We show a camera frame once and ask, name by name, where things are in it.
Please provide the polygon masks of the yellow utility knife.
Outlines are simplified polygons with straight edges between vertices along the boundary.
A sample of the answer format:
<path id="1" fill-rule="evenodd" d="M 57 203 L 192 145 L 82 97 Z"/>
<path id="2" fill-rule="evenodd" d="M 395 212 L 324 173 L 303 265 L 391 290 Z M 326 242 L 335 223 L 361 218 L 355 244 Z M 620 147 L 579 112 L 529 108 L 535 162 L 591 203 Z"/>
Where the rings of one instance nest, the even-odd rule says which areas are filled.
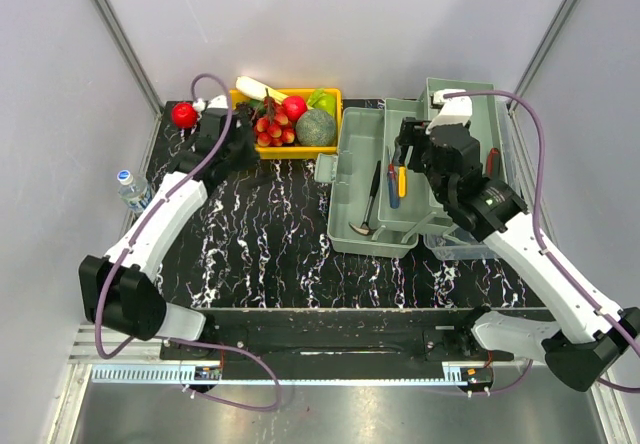
<path id="1" fill-rule="evenodd" d="M 407 195 L 407 170 L 404 166 L 397 168 L 398 196 L 404 198 Z"/>

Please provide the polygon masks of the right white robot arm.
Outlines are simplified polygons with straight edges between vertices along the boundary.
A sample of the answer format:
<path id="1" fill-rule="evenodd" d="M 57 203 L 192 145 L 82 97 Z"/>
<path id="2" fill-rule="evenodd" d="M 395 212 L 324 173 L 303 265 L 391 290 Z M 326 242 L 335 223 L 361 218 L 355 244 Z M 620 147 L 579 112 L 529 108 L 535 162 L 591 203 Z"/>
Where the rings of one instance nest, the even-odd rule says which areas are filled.
<path id="1" fill-rule="evenodd" d="M 587 391 L 628 348 L 639 347 L 639 310 L 595 288 L 541 232 L 520 195 L 483 172 L 480 143 L 466 124 L 403 119 L 395 147 L 425 175 L 453 222 L 522 277 L 554 319 L 539 322 L 477 311 L 455 339 L 469 360 L 503 351 L 543 362 L 567 387 Z"/>

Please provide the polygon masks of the clear plastic tool box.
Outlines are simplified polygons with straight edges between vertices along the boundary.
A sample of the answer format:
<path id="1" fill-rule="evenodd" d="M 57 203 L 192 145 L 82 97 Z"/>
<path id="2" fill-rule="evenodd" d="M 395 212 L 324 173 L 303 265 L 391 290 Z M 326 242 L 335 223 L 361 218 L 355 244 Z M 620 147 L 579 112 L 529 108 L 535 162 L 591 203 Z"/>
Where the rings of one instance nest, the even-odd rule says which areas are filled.
<path id="1" fill-rule="evenodd" d="M 500 177 L 493 180 L 504 182 L 519 198 L 511 142 L 507 128 L 500 122 L 496 98 L 490 93 L 493 88 L 489 83 L 429 78 L 416 100 L 386 98 L 379 107 L 344 110 L 337 150 L 331 155 L 318 155 L 315 171 L 316 181 L 331 186 L 327 234 L 335 251 L 402 258 L 424 243 L 440 260 L 496 257 L 492 248 L 454 223 L 436 201 L 423 174 L 408 171 L 407 195 L 400 198 L 398 209 L 390 208 L 386 184 L 386 147 L 390 147 L 392 156 L 402 120 L 413 117 L 429 122 L 439 114 L 442 95 L 473 91 L 476 95 L 472 99 L 470 133 L 480 143 L 483 176 L 489 178 L 485 171 L 489 151 L 498 148 Z M 380 187 L 370 219 L 373 233 L 362 236 L 352 231 L 349 224 L 362 223 L 378 160 Z"/>

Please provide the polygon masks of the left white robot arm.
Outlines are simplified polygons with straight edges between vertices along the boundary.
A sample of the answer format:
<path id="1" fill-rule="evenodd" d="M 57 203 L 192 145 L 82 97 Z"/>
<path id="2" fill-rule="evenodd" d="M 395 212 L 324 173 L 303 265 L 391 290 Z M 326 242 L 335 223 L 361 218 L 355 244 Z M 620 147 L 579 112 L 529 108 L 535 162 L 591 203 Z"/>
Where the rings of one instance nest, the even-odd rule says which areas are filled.
<path id="1" fill-rule="evenodd" d="M 131 338 L 182 340 L 193 358 L 213 354 L 217 336 L 205 316 L 165 301 L 155 286 L 160 265 L 191 216 L 227 177 L 260 160 L 244 111 L 211 108 L 174 156 L 148 207 L 104 256 L 79 266 L 86 318 Z"/>

